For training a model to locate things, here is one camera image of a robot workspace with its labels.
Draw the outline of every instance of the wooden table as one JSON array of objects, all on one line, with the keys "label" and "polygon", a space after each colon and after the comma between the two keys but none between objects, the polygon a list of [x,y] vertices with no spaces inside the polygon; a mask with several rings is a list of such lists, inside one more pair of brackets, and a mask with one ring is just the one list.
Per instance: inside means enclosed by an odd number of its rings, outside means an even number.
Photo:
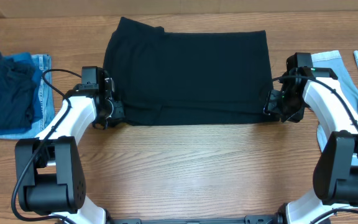
[{"label": "wooden table", "polygon": [[[340,50],[358,87],[358,12],[129,16],[167,32],[267,31],[274,77],[295,52]],[[0,19],[0,51],[48,53],[53,68],[102,66],[120,17]],[[66,92],[80,82],[53,73]],[[54,94],[58,111],[62,99]],[[312,186],[320,156],[318,121],[298,123],[88,128],[78,146],[88,196],[114,218],[214,218],[274,213]],[[0,140],[0,223],[22,223],[10,208],[16,141]],[[358,223],[341,213],[334,223]]]}]

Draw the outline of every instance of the fabric pile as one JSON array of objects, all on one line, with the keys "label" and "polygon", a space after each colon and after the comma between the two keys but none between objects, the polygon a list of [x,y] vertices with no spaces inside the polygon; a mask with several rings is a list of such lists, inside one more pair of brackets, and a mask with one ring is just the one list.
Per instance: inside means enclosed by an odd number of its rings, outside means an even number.
[{"label": "fabric pile", "polygon": [[132,125],[276,121],[263,114],[273,88],[265,31],[169,33],[122,17],[104,68]]},{"label": "fabric pile", "polygon": [[52,121],[52,91],[41,79],[50,64],[49,55],[0,53],[0,138],[33,138]]}]

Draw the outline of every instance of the light blue cloth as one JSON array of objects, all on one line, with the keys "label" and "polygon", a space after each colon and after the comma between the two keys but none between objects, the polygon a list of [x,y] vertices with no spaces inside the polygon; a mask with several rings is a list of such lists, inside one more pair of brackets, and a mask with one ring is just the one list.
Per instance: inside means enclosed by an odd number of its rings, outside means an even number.
[{"label": "light blue cloth", "polygon": [[[354,52],[358,66],[358,51]],[[338,76],[338,80],[341,83],[341,89],[346,99],[352,105],[354,110],[358,113],[358,89],[353,84],[352,78],[347,72],[345,65],[343,64],[341,54],[339,51],[334,50],[331,52],[323,52],[313,54],[311,56],[314,67],[331,68]],[[323,127],[319,124],[317,128],[317,141],[321,151],[324,150],[327,144],[327,138],[323,131]],[[353,157],[352,165],[358,166],[358,159]]]},{"label": "light blue cloth", "polygon": [[[52,58],[47,54],[31,55],[34,65],[44,72],[52,67]],[[45,75],[48,82],[52,83],[52,74]],[[55,117],[55,107],[53,105],[52,89],[41,79],[38,98],[41,104],[42,117],[32,123],[31,129],[19,134],[3,134],[0,139],[22,139],[34,138],[39,132],[43,131]]]}]

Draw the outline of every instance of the folded black fabric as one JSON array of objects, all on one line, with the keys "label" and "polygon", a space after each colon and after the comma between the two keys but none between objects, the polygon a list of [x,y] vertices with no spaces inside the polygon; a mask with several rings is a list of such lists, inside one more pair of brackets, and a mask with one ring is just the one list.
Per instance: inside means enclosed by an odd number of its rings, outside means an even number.
[{"label": "folded black fabric", "polygon": [[265,31],[167,33],[122,17],[104,68],[130,124],[275,121],[263,114],[273,88]]},{"label": "folded black fabric", "polygon": [[34,69],[0,53],[0,129],[31,128]]}]

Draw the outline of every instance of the cable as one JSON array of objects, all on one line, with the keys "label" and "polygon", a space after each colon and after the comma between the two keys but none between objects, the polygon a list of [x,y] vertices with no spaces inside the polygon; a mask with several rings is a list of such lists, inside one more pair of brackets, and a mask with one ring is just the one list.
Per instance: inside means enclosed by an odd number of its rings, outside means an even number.
[{"label": "cable", "polygon": [[353,126],[356,128],[356,130],[358,131],[358,124],[357,124],[357,120],[354,119],[352,112],[350,111],[349,107],[347,107],[345,101],[342,99],[342,97],[336,92],[335,89],[331,88],[329,85],[323,83],[322,81],[319,81],[317,79],[315,79],[315,77],[304,77],[304,76],[285,76],[285,77],[277,77],[272,79],[272,82],[277,81],[277,80],[286,80],[286,79],[291,79],[291,78],[300,78],[300,79],[304,79],[304,80],[311,80],[313,82],[319,83],[320,85],[324,86],[325,88],[327,88],[329,91],[331,91],[331,93],[333,93],[336,98],[338,98],[338,100],[342,103],[343,107],[346,110],[347,115],[349,116],[349,118],[352,121]]},{"label": "cable", "polygon": [[315,218],[313,221],[310,222],[310,224],[316,224],[318,223],[320,220],[323,220],[324,218],[327,218],[329,215],[331,214],[335,214],[337,212],[349,212],[349,213],[355,213],[358,214],[358,210],[354,210],[354,209],[346,209],[346,208],[335,208],[332,209],[326,213],[323,213],[322,215],[318,216],[317,218]]},{"label": "cable", "polygon": [[36,222],[36,221],[42,221],[42,220],[50,220],[50,219],[56,219],[59,218],[61,220],[64,220],[64,222],[67,222],[69,224],[75,224],[75,222],[71,221],[69,218],[63,216],[63,215],[49,215],[49,216],[45,216],[45,217],[37,217],[37,218],[27,218],[22,216],[16,208],[16,196],[17,196],[17,192],[19,191],[19,186],[21,185],[21,183],[23,182],[23,178],[25,176],[25,174],[27,173],[27,171],[29,170],[29,167],[31,166],[31,163],[33,163],[34,159],[38,156],[39,152],[44,148],[47,140],[49,139],[49,137],[56,131],[56,129],[59,127],[60,123],[65,119],[65,117],[67,116],[68,112],[71,109],[71,102],[70,100],[65,96],[64,93],[62,93],[60,90],[58,90],[56,87],[54,87],[52,84],[50,84],[48,82],[48,80],[46,80],[45,75],[48,72],[67,72],[70,73],[72,75],[75,75],[77,77],[81,78],[81,75],[68,71],[68,70],[64,70],[64,69],[48,69],[46,71],[44,71],[42,73],[42,79],[44,80],[44,82],[53,90],[55,90],[59,95],[61,95],[63,97],[64,100],[67,101],[68,106],[66,111],[64,112],[63,116],[56,122],[56,124],[54,126],[52,126],[52,128],[50,129],[50,131],[48,132],[48,134],[44,137],[44,139],[41,141],[40,145],[35,149],[35,151],[33,152],[33,154],[31,155],[31,158],[29,159],[29,162],[27,163],[27,165],[24,167],[24,170],[22,172],[22,174],[20,175],[20,177],[17,179],[16,185],[14,187],[13,193],[12,193],[12,200],[11,200],[11,207],[12,207],[12,212],[13,214],[16,216],[16,218],[25,221],[25,222]]}]

